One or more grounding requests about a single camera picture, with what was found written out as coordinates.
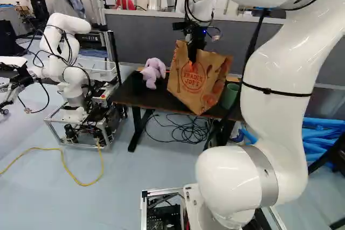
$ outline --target gray partition wall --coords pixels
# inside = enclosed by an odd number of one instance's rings
[[[157,57],[170,66],[175,41],[184,39],[183,33],[173,31],[172,26],[174,22],[183,21],[182,18],[106,14],[106,21],[109,29],[115,33],[120,62],[145,64],[147,59]],[[233,55],[231,73],[240,74],[245,52],[257,23],[215,20],[213,25],[221,29],[223,37],[215,43],[212,43],[208,37],[205,49]],[[264,23],[257,47],[271,39],[280,27],[280,24]],[[344,52],[345,40],[342,39],[322,66],[318,83],[345,86]]]

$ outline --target dark table top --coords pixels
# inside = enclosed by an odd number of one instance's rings
[[[158,79],[156,82],[157,89],[151,90],[144,88],[140,95],[136,95],[133,91],[133,72],[110,97],[114,103],[126,104],[128,106],[138,106],[144,109],[157,109],[164,111],[171,111],[174,113],[194,114],[186,105],[179,99],[174,97],[168,90],[169,73],[165,79]],[[215,105],[204,114],[200,116],[221,119],[227,110],[220,105]],[[236,105],[233,115],[229,120],[243,121],[239,104]]]

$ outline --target green cup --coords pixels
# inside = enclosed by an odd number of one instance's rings
[[[229,83],[224,87],[220,105],[224,109],[230,109],[233,102],[235,101],[236,95],[239,91],[239,85],[235,83]]]

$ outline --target stuffed animal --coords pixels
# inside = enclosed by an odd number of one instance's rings
[[[141,71],[146,87],[156,89],[156,80],[160,77],[165,78],[165,64],[158,58],[151,58],[146,61],[145,68]]]

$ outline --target plush bunny ear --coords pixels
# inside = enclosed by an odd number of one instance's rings
[[[150,59],[146,60],[145,67],[148,67],[150,65]]]
[[[164,79],[165,78],[165,74],[167,72],[167,68],[165,67],[165,64],[160,59],[158,59],[158,67],[160,69],[161,76]]]

